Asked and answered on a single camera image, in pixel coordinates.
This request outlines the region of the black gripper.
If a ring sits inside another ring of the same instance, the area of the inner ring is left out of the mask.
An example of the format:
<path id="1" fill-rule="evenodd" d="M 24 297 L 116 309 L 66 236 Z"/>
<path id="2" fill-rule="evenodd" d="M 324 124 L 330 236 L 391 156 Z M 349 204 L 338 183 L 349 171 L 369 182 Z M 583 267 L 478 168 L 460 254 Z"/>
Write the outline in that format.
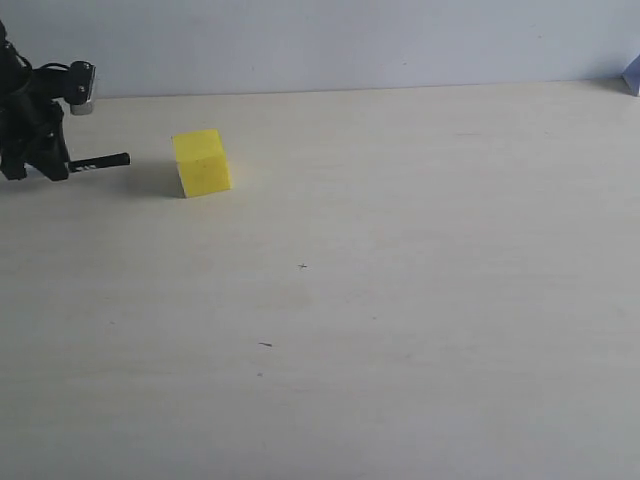
<path id="1" fill-rule="evenodd" d="M 27 163 L 51 181 L 69 178 L 69 152 L 62 120 L 64 101 L 75 106 L 75 64 L 35 68 L 1 28 L 1 173 L 27 178 Z"/>

